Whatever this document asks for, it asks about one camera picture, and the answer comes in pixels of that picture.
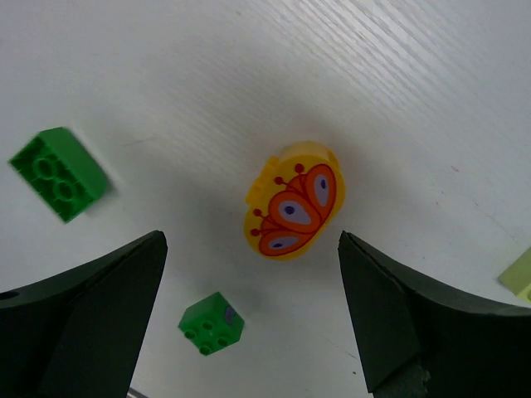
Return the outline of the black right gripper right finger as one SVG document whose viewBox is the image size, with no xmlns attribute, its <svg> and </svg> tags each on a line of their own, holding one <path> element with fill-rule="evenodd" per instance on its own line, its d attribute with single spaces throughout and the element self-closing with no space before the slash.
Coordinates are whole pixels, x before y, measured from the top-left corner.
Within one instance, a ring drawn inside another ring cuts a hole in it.
<svg viewBox="0 0 531 398">
<path fill-rule="evenodd" d="M 530 311 L 443 284 L 343 232 L 339 263 L 376 397 L 527 397 Z"/>
</svg>

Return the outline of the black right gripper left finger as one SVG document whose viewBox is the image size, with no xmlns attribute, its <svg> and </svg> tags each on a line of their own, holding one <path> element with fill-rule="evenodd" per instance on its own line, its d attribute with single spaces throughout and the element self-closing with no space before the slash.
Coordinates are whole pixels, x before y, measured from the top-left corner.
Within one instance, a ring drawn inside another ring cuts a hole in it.
<svg viewBox="0 0 531 398">
<path fill-rule="evenodd" d="M 152 231 L 1 294 L 3 397 L 125 397 L 168 246 Z"/>
</svg>

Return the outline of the green square lego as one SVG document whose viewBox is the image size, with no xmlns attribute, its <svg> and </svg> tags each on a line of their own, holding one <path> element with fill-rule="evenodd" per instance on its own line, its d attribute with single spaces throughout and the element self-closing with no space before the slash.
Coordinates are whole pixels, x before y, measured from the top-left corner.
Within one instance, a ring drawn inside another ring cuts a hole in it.
<svg viewBox="0 0 531 398">
<path fill-rule="evenodd" d="M 244 319 L 219 292 L 188 307 L 178 325 L 205 357 L 239 342 L 244 327 Z"/>
</svg>

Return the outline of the green arch lego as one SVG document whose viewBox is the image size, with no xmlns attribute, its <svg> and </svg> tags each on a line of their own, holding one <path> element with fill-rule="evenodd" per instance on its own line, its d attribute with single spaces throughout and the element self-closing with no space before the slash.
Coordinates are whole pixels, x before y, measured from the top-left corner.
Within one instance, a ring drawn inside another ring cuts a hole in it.
<svg viewBox="0 0 531 398">
<path fill-rule="evenodd" d="M 103 168 L 66 127 L 37 133 L 9 164 L 65 223 L 95 204 L 108 189 Z"/>
</svg>

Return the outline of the yellow butterfly lego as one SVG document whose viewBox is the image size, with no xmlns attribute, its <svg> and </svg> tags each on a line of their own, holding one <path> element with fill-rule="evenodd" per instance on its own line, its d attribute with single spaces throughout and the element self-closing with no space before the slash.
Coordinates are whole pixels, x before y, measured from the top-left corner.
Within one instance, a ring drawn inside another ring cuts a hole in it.
<svg viewBox="0 0 531 398">
<path fill-rule="evenodd" d="M 335 154 L 322 143 L 294 143 L 269 158 L 246 195 L 247 242 L 268 259 L 297 258 L 339 212 L 344 198 Z"/>
</svg>

